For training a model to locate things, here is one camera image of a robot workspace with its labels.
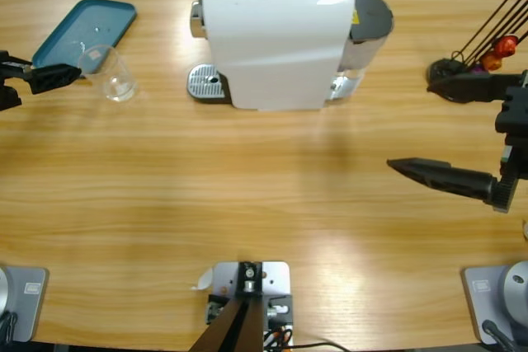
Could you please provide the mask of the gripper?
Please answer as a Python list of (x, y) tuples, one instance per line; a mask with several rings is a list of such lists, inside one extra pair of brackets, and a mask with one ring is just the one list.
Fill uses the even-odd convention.
[[(10, 78), (24, 80), (25, 75), (31, 70), (28, 61), (8, 61), (9, 53), (0, 50), (1, 62), (1, 110), (8, 110), (21, 105), (21, 98), (17, 90), (5, 84)], [(66, 87), (75, 82), (81, 76), (81, 69), (68, 64), (55, 64), (43, 68), (34, 68), (28, 77), (28, 83), (33, 95), (52, 91), (57, 88)]]
[(453, 167), (449, 162), (410, 157), (388, 159), (387, 165), (410, 180), (454, 195), (478, 199), (507, 213), (519, 180), (527, 179), (527, 71), (520, 74), (459, 73), (427, 87), (441, 98), (458, 103), (505, 100), (495, 121), (505, 134), (501, 179), (490, 173)]

